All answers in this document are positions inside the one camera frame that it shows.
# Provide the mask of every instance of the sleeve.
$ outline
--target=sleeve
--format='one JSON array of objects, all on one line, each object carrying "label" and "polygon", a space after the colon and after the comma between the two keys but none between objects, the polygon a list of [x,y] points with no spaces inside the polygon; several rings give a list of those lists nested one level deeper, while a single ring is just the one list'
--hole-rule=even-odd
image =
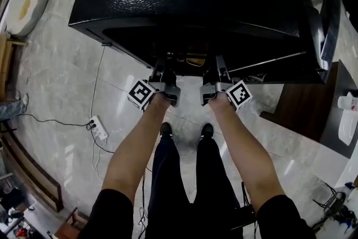
[{"label": "sleeve", "polygon": [[298,210],[286,195],[268,200],[258,211],[257,221],[262,239],[315,239],[312,229],[301,219]]},{"label": "sleeve", "polygon": [[92,208],[87,225],[78,239],[131,239],[133,232],[133,205],[121,192],[105,189],[100,192]]}]

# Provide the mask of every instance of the marble floor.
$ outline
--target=marble floor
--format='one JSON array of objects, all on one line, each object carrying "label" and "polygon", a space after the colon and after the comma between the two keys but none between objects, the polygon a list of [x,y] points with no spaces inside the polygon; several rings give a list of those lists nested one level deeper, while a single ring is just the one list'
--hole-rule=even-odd
[{"label": "marble floor", "polygon": [[[45,13],[28,38],[28,46],[16,50],[16,88],[29,93],[27,111],[38,118],[85,124],[90,118],[99,69],[93,115],[100,116],[110,134],[106,148],[114,151],[141,116],[141,112],[127,101],[126,93],[137,79],[147,78],[150,70],[129,56],[103,48],[100,43],[69,28],[67,24],[73,3],[74,0],[49,0]],[[354,43],[357,41],[358,33],[342,11],[335,60],[343,61],[356,82],[358,61]],[[218,123],[208,106],[200,108],[198,89],[201,79],[179,77],[178,86],[182,89],[180,107],[170,108],[165,120],[174,129],[189,200],[193,201],[196,194],[194,145],[203,123],[210,122],[215,127],[214,138],[228,177],[239,201],[243,202],[241,178]],[[274,111],[282,85],[251,86],[250,90],[253,100],[239,115],[270,153],[282,186],[301,216],[312,224],[323,215],[322,209],[312,199],[324,201],[329,196],[321,180],[312,174],[312,162],[319,145],[258,116],[263,109]],[[85,128],[38,123],[30,117],[17,118],[12,124],[17,126],[16,134],[29,153],[61,184],[65,207],[79,207],[82,212],[90,214],[111,155],[100,153],[97,175],[91,164],[93,140]],[[97,158],[98,149],[95,148],[93,165],[96,165]],[[149,171],[146,173],[144,189],[148,205],[151,174]],[[140,232],[137,223],[141,202],[142,193],[138,190],[133,238],[138,238]],[[246,227],[244,234],[245,238],[253,238],[253,226]]]}]

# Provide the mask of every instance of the forearm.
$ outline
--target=forearm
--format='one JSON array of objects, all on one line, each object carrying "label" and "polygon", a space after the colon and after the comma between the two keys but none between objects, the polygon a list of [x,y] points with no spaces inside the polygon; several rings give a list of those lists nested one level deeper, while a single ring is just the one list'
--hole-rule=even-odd
[{"label": "forearm", "polygon": [[112,156],[102,189],[115,189],[132,203],[158,137],[167,106],[152,101]]},{"label": "forearm", "polygon": [[271,157],[231,106],[214,112],[230,155],[251,196],[253,207],[258,211],[271,197],[284,194]]}]

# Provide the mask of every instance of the electrical outlet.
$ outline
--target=electrical outlet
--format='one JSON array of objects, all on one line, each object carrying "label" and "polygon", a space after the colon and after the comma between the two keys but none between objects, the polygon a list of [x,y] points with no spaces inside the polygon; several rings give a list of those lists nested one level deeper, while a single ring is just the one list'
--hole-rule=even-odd
[{"label": "electrical outlet", "polygon": [[108,132],[106,131],[105,127],[103,126],[100,117],[94,116],[91,120],[93,120],[93,124],[96,126],[92,129],[93,136],[99,137],[100,140],[104,140],[109,137]]}]

